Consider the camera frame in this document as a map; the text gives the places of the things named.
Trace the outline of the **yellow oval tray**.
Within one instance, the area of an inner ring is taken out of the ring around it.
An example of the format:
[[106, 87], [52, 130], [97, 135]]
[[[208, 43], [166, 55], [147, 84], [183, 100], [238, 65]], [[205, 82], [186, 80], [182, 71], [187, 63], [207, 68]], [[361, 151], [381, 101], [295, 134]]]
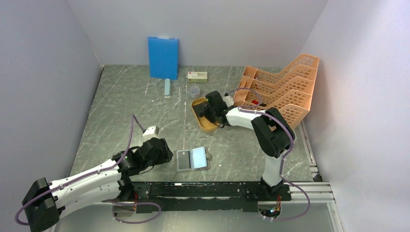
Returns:
[[212, 132], [219, 128], [218, 125], [211, 123], [204, 116], [200, 117], [200, 110], [203, 109], [205, 103], [207, 103], [205, 97], [196, 98], [191, 102], [191, 109], [200, 129], [203, 132]]

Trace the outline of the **beige card holder wallet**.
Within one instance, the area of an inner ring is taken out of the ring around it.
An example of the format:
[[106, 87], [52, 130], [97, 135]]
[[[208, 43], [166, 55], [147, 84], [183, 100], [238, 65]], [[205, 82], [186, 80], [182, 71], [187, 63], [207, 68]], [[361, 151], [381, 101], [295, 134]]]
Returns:
[[190, 151], [191, 168], [189, 170], [179, 171], [177, 168], [177, 151], [175, 152], [176, 158], [176, 171], [177, 172], [191, 172], [191, 171], [205, 171], [210, 169], [210, 162], [212, 161], [212, 155], [208, 152], [207, 147], [197, 147], [193, 149], [186, 149]]

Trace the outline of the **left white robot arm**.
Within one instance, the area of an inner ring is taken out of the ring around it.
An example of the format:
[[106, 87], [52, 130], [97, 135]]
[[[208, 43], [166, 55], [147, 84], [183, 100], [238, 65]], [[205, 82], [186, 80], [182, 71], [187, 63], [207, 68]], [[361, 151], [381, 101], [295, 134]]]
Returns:
[[42, 232], [77, 206], [105, 200], [136, 201], [138, 194], [131, 177], [148, 167], [170, 162], [172, 157], [164, 138], [151, 138], [82, 173], [51, 182], [40, 178], [24, 197], [15, 220], [32, 232]]

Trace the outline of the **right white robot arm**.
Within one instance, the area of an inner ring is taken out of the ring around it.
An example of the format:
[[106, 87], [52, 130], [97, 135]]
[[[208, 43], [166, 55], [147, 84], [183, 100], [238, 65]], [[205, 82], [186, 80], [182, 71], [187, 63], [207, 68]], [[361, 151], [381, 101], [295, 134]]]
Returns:
[[294, 148], [295, 134], [279, 110], [271, 107], [258, 110], [256, 106], [235, 104], [225, 93], [222, 96], [213, 91], [201, 103], [192, 104], [199, 124], [205, 122], [218, 128], [237, 126], [254, 131], [261, 150], [265, 153], [265, 168], [261, 178], [261, 195], [273, 200], [284, 183], [283, 166], [285, 158]]

